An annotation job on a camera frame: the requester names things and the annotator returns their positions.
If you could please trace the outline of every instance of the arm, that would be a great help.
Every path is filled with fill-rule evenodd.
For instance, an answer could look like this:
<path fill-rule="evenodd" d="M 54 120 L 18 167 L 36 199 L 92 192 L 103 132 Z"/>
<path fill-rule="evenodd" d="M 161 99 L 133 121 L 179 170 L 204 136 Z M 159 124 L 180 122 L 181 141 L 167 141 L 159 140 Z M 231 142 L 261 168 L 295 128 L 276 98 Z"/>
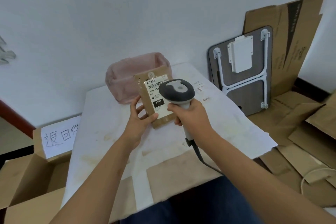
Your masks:
<path fill-rule="evenodd" d="M 293 191 L 223 140 L 212 129 L 201 102 L 192 100 L 188 110 L 169 104 L 168 110 L 178 116 L 175 124 L 186 127 L 196 144 L 239 189 L 265 223 L 336 223 L 332 215 Z"/>
<path fill-rule="evenodd" d="M 128 157 L 139 143 L 146 127 L 158 114 L 141 118 L 144 106 L 136 108 L 140 96 L 131 103 L 131 115 L 122 136 L 112 145 L 89 177 L 74 193 L 50 224 L 107 224 Z"/>

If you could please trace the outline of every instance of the white tablecloth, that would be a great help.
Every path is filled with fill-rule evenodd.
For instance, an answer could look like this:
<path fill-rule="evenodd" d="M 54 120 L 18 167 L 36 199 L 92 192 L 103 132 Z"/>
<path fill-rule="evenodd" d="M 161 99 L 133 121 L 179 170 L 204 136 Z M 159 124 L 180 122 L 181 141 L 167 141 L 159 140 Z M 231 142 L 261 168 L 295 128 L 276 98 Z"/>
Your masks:
<path fill-rule="evenodd" d="M 192 65 L 178 64 L 172 66 L 172 71 L 173 78 L 182 78 L 194 85 L 195 98 L 203 102 L 216 132 L 248 157 L 256 158 L 276 146 L 268 133 L 248 120 L 227 96 Z M 120 137 L 129 113 L 129 105 L 118 104 L 106 86 L 87 92 L 62 206 Z M 183 128 L 173 122 L 155 130 L 149 127 L 139 147 L 132 152 L 122 179 L 133 178 L 137 211 L 153 204 L 146 169 L 190 150 L 184 138 Z"/>

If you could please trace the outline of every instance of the small paper note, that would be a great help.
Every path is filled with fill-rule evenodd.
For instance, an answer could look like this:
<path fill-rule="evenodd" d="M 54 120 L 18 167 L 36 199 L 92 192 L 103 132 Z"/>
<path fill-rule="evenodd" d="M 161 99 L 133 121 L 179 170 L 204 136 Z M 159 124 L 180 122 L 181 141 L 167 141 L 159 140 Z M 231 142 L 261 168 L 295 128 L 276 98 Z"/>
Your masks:
<path fill-rule="evenodd" d="M 81 116 L 41 128 L 43 150 L 46 158 L 72 150 Z"/>

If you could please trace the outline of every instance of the barcode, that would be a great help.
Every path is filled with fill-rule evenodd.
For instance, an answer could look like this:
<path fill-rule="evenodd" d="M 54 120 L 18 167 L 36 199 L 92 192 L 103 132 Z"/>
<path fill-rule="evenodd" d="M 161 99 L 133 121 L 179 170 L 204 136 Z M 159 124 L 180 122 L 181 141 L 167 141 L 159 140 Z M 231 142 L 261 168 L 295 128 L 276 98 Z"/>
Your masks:
<path fill-rule="evenodd" d="M 151 88 L 157 87 L 157 86 L 159 86 L 160 84 L 162 84 L 163 82 L 164 82 L 164 81 L 156 82 L 156 83 L 150 84 L 150 85 L 148 86 L 148 88 L 151 89 Z"/>

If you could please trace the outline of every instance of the pink plastic bag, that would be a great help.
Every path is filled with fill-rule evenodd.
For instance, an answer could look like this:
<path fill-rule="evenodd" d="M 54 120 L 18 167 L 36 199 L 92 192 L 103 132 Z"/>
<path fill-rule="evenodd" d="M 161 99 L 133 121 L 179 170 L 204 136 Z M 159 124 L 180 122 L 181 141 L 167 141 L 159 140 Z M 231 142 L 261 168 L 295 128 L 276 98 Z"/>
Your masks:
<path fill-rule="evenodd" d="M 160 66 L 167 66 L 171 76 L 170 63 L 159 52 L 122 59 L 108 67 L 105 83 L 118 103 L 127 104 L 139 95 L 139 87 L 133 76 Z"/>

